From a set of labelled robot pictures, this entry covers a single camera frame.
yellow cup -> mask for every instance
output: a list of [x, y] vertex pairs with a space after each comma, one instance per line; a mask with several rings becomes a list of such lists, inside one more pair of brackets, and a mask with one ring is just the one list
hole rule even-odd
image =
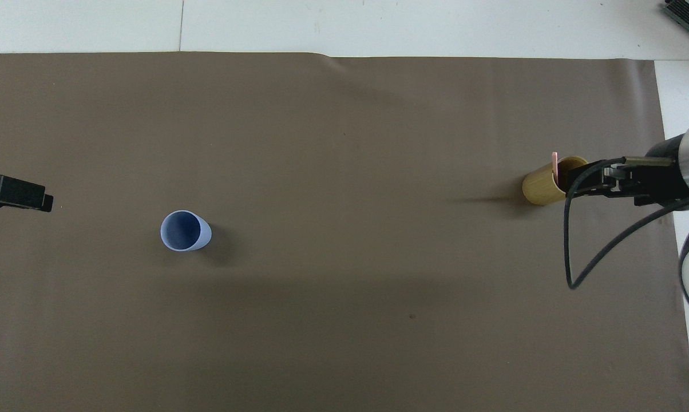
[[568, 172], [582, 167], [588, 162], [583, 157], [567, 156], [559, 159], [559, 179], [553, 177], [553, 164], [547, 164], [531, 172], [522, 181], [522, 194], [532, 204], [545, 206], [546, 204], [566, 199], [568, 186]]

blue cup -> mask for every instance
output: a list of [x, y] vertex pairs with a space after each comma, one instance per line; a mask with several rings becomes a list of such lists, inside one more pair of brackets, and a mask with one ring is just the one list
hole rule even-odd
[[173, 251], [193, 251], [209, 243], [212, 230], [190, 211], [175, 211], [161, 222], [161, 241]]

brown tablecloth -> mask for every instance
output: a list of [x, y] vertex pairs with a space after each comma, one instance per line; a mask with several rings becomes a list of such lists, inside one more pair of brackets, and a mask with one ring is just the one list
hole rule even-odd
[[[689, 410], [671, 219], [570, 291], [520, 193], [662, 139], [652, 62], [0, 55], [55, 196], [0, 209], [0, 410]], [[653, 209], [577, 200], [575, 266]]]

cable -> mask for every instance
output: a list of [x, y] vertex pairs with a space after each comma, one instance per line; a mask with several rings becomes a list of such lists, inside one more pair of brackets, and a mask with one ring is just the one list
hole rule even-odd
[[603, 167], [611, 166], [612, 164], [623, 164], [624, 162], [624, 157], [618, 157], [617, 159], [602, 161], [598, 164], [593, 165], [592, 167], [586, 169], [576, 178], [574, 183], [571, 185], [571, 188], [569, 189], [568, 193], [566, 193], [566, 203], [564, 205], [564, 263], [566, 264], [566, 282], [569, 285], [569, 289], [574, 290], [577, 287], [579, 287], [581, 282], [583, 282], [586, 276], [588, 276], [591, 270], [601, 261], [601, 259], [603, 259], [604, 256], [606, 256], [607, 253], [609, 253], [614, 248], [614, 246], [618, 245], [622, 240], [624, 240], [632, 233], [636, 232], [638, 229], [645, 226], [646, 224], [656, 219], [659, 219], [665, 216], [666, 214], [671, 213], [672, 211], [676, 211], [677, 209], [684, 208], [685, 206], [689, 205], [689, 196], [687, 196], [684, 199], [674, 201], [674, 203], [665, 206], [659, 211], [651, 213], [645, 218], [640, 219], [639, 221], [637, 221], [637, 223], [633, 224], [632, 226], [622, 231], [620, 234], [616, 235], [616, 237], [609, 241], [609, 243], [607, 243], [606, 246], [601, 248], [599, 253], [597, 253], [596, 256], [594, 256], [593, 259], [591, 259], [589, 263], [586, 264], [586, 267], [583, 269], [583, 271], [581, 271], [576, 280], [573, 281], [573, 277], [571, 274], [571, 253], [569, 249], [569, 211], [571, 209], [571, 200], [573, 199], [576, 190], [578, 190], [578, 186], [583, 182], [583, 180], [585, 180], [586, 177], [588, 177], [588, 175], [590, 175], [593, 172], [596, 172], [596, 170], [601, 169]]

white table surface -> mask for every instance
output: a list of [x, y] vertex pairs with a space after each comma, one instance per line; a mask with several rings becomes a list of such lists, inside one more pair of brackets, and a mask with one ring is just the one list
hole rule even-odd
[[[689, 33], [663, 15], [661, 3], [0, 0], [0, 53], [214, 50], [642, 58], [656, 60], [669, 138], [689, 127]], [[689, 231], [689, 211], [675, 213], [675, 225], [680, 248]], [[689, 334], [687, 308], [686, 320]]]

